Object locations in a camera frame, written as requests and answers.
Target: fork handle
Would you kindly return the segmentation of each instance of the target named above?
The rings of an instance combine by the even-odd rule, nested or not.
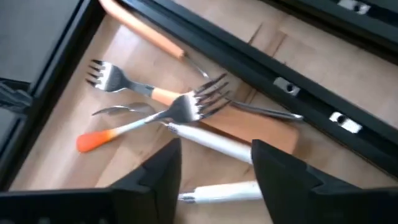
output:
[[[155,121],[158,116],[163,113],[159,112],[150,115],[146,118],[142,118],[138,121],[120,126],[118,128],[108,129],[104,131],[96,131],[92,133],[86,133],[79,136],[76,140],[77,150],[79,152],[90,152],[103,144],[112,141],[123,133],[139,128],[147,123]]]
[[[180,95],[180,93],[176,93],[173,91],[163,90],[161,88],[154,88],[150,97],[160,103],[170,106],[173,101]]]
[[[160,47],[162,50],[166,51],[177,59],[184,58],[185,52],[181,47],[173,43],[163,34],[157,32],[155,29],[140,21],[129,11],[125,10],[118,3],[116,3],[115,0],[99,0],[99,2],[109,15],[133,30],[135,33],[139,34],[141,37]]]

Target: silver utensil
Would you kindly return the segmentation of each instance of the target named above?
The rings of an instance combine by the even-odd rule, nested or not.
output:
[[[154,114],[155,109],[147,103],[130,103],[128,105],[117,105],[109,108],[99,110],[93,115],[106,113],[109,115],[116,115],[123,112],[136,112],[142,114]],[[212,133],[202,128],[188,126],[184,124],[175,123],[161,123],[167,127],[168,130],[177,134],[180,137],[194,141],[202,146],[209,147],[227,156],[233,157],[243,162],[252,164],[251,148],[247,144],[232,140],[230,138]]]
[[[229,103],[229,101],[226,101],[216,106],[216,104],[223,99],[223,97],[213,99],[213,96],[217,93],[219,88],[217,90],[206,92],[206,90],[211,88],[214,84],[214,81],[210,81],[199,87],[197,90],[180,95],[165,111],[161,111],[118,128],[83,134],[77,139],[77,148],[80,152],[91,151],[127,131],[139,128],[154,121],[171,119],[176,123],[189,123],[207,118],[219,112],[219,110],[223,109]]]
[[[108,92],[117,92],[123,89],[130,89],[136,91],[145,96],[152,97],[152,93],[157,91],[158,88],[150,85],[145,85],[138,82],[133,82],[127,78],[124,72],[117,66],[112,63],[105,62],[102,60],[92,60],[94,65],[89,65],[91,69],[95,71],[88,72],[91,76],[90,79],[86,79],[86,81],[95,88],[99,88],[100,90],[108,91]],[[200,73],[207,79],[210,80],[210,77],[198,66],[194,66]],[[223,88],[223,86],[215,86],[216,89]],[[293,121],[303,120],[303,116],[299,114],[281,112],[276,110],[269,110],[264,108],[258,108],[256,106],[251,106],[247,103],[238,102],[227,97],[228,93],[222,94],[227,100],[232,102],[232,105],[241,110],[248,111],[250,113],[257,113],[261,115],[271,116],[279,119],[287,119]]]

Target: wooden surface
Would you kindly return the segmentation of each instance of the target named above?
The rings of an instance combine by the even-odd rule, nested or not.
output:
[[[398,82],[398,67],[395,65],[259,1],[178,2],[398,128],[398,88],[394,88]],[[211,76],[223,72],[204,56],[177,43],[187,49]],[[174,137],[154,123],[92,153],[79,154],[75,149],[79,134],[140,118],[137,114],[92,117],[92,112],[104,106],[133,101],[148,102],[157,110],[164,108],[131,91],[109,94],[84,83],[86,65],[91,58],[114,62],[128,70],[135,80],[168,90],[187,91],[192,88],[191,83],[203,81],[189,66],[105,17],[11,190],[104,187],[133,170]],[[236,99],[282,110],[277,103],[258,94],[235,76],[230,75],[228,79]],[[396,180],[311,126],[295,125],[300,130],[300,140],[294,156],[362,188],[398,185]],[[199,185],[254,180],[250,165],[193,142],[182,142],[182,192]],[[179,203],[176,222],[272,223],[262,201],[216,205]]]
[[[157,31],[156,27],[151,27],[150,24],[145,24],[134,14],[119,5],[115,0],[99,0],[99,2],[108,15],[119,21],[120,24],[129,28],[135,34],[140,35],[142,39],[148,40],[153,45],[158,46],[164,52],[167,52],[179,61],[185,63],[189,62],[188,64],[193,65],[193,70],[196,70],[197,73],[202,76],[205,75],[208,77],[207,74],[202,74],[203,71],[200,68],[201,60],[192,60],[191,54],[188,54],[188,52],[176,45],[175,42],[166,35]],[[195,82],[190,82],[186,83],[186,85],[195,86],[196,84]],[[151,96],[152,99],[165,105],[171,105],[175,97],[174,92],[169,90],[159,90],[158,88],[154,89]],[[206,124],[206,126],[212,130],[224,135],[233,136],[248,145],[251,145],[253,139],[259,139],[289,154],[293,153],[299,138],[297,128],[287,122],[268,116],[259,116],[258,114],[238,110],[230,105],[226,106],[217,114],[214,114],[207,119],[203,119],[200,122]]]

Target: orange handle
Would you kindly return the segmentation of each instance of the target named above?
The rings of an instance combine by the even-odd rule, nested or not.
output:
[[[154,88],[151,98],[160,103],[163,103],[164,105],[170,106],[173,103],[173,101],[180,95],[181,95],[180,93],[163,90],[161,88]]]
[[[177,59],[182,59],[184,57],[184,50],[177,44],[173,43],[170,39],[137,19],[114,0],[99,0],[99,2],[109,15],[138,33],[141,37],[158,46],[170,55],[173,55]]]
[[[90,152],[114,139],[116,136],[117,134],[112,129],[82,134],[76,141],[77,150],[79,152]]]

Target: black bar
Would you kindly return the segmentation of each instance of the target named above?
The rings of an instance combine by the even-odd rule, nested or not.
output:
[[[30,86],[35,100],[27,117],[15,120],[10,138],[0,151],[0,190],[7,190],[12,183],[103,16],[98,1],[82,0],[42,75]]]
[[[337,5],[337,0],[261,0],[337,37],[398,64],[398,27],[369,15],[359,15]],[[397,1],[360,1],[397,13]]]
[[[325,134],[398,177],[398,131],[393,127],[172,1],[125,0],[124,3],[261,93],[304,115],[308,123]],[[298,96],[294,98],[273,85],[277,77],[300,87]],[[339,127],[329,120],[333,111],[355,120],[363,129],[353,134]]]

